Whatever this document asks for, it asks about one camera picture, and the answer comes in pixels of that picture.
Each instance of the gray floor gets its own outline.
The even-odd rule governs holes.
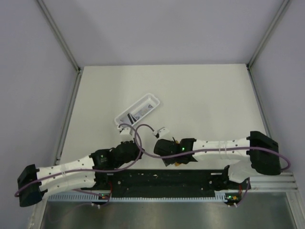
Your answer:
[[[98,210],[79,203],[48,203],[42,229],[294,229],[284,193],[249,194],[238,208],[222,203],[110,203]]]

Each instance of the perforated metal strip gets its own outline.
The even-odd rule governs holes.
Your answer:
[[[51,202],[105,202],[98,196],[78,192],[62,192],[49,197]],[[226,202],[225,193],[215,193],[215,197],[204,198],[111,198],[111,202]]]

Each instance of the white table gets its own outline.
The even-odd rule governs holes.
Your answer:
[[[161,105],[141,123],[170,129],[176,139],[232,140],[265,133],[245,64],[88,66],[71,116],[61,163],[120,143],[114,118],[152,93]],[[143,147],[156,142],[148,128],[139,131]],[[165,167],[162,160],[143,155],[131,168],[223,169],[235,161],[204,161]]]

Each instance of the white wall panel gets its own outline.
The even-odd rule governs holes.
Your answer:
[[[292,1],[254,65],[273,134],[305,200],[305,1]]]
[[[80,65],[246,63],[282,0],[45,0]]]
[[[24,229],[14,198],[29,164],[49,166],[76,73],[33,0],[0,7],[0,228]]]

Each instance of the wall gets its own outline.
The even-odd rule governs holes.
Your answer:
[[[305,1],[292,1],[254,65],[267,115],[305,200]]]
[[[13,195],[25,166],[49,166],[76,73],[33,0],[0,7],[0,228],[24,229]]]
[[[45,0],[85,65],[246,63],[282,0]]]

